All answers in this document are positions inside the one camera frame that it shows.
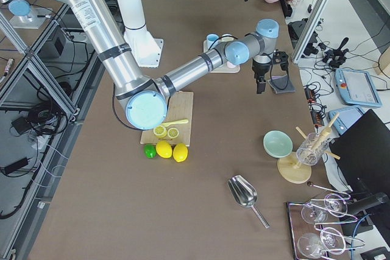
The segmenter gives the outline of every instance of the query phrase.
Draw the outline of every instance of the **yellow lemon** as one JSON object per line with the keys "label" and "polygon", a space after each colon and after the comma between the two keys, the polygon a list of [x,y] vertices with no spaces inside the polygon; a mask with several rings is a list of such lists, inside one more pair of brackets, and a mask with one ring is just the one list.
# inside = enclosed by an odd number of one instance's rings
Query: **yellow lemon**
{"label": "yellow lemon", "polygon": [[172,147],[165,140],[161,140],[156,144],[156,152],[162,158],[170,158],[172,156]]}
{"label": "yellow lemon", "polygon": [[155,128],[153,128],[153,134],[157,137],[157,138],[163,138],[166,136],[166,128],[162,125],[159,125]]}
{"label": "yellow lemon", "polygon": [[187,146],[185,146],[184,143],[179,143],[175,146],[173,150],[173,158],[178,163],[181,163],[182,161],[185,161],[188,156],[188,149]]}
{"label": "yellow lemon", "polygon": [[175,127],[168,129],[168,137],[174,139],[179,136],[179,130]]}

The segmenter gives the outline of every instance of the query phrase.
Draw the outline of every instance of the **lime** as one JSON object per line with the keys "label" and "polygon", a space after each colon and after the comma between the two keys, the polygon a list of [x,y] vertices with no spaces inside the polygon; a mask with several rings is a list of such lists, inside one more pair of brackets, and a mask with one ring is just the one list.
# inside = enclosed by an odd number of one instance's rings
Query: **lime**
{"label": "lime", "polygon": [[166,128],[162,125],[159,125],[159,126],[153,128],[153,134],[157,138],[163,138],[166,136]]}
{"label": "lime", "polygon": [[179,143],[175,146],[173,150],[173,158],[178,163],[181,163],[182,161],[185,161],[188,156],[188,149],[187,146],[185,146],[184,143]]}
{"label": "lime", "polygon": [[179,136],[179,130],[175,127],[168,129],[168,137],[174,139]]}
{"label": "lime", "polygon": [[162,158],[170,158],[172,156],[172,147],[165,140],[161,140],[156,144],[156,151]]}
{"label": "lime", "polygon": [[154,158],[156,156],[156,148],[152,144],[146,144],[144,146],[144,153],[147,158]]}

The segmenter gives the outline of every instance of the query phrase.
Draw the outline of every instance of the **metal scoop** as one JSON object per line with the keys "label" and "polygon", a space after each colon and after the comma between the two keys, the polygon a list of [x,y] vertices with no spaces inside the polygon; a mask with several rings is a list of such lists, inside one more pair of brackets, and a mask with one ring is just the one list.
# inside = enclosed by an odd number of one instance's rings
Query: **metal scoop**
{"label": "metal scoop", "polygon": [[255,202],[257,200],[256,189],[240,175],[231,178],[227,184],[229,185],[230,191],[237,203],[243,207],[251,207],[264,227],[269,228],[267,220],[255,207]]}

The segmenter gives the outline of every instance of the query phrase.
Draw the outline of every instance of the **computer monitor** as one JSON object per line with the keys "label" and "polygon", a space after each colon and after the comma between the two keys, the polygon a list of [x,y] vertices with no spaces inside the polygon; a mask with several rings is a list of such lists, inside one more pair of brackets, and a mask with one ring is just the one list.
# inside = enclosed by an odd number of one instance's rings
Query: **computer monitor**
{"label": "computer monitor", "polygon": [[[357,200],[378,192],[390,196],[390,130],[371,109],[333,144],[333,153]],[[367,209],[383,239],[390,245],[390,202]]]}

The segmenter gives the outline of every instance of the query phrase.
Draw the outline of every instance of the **gray floor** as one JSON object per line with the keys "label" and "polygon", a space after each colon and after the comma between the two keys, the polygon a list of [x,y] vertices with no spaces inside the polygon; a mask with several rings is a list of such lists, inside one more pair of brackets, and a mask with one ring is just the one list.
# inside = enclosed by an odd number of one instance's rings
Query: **gray floor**
{"label": "gray floor", "polygon": [[378,46],[380,52],[385,51],[390,43],[390,16],[384,10],[377,0],[349,0],[353,8],[357,12],[360,20],[366,27],[370,36],[375,36],[379,33],[383,25],[386,23],[380,34],[374,37],[374,42]]}

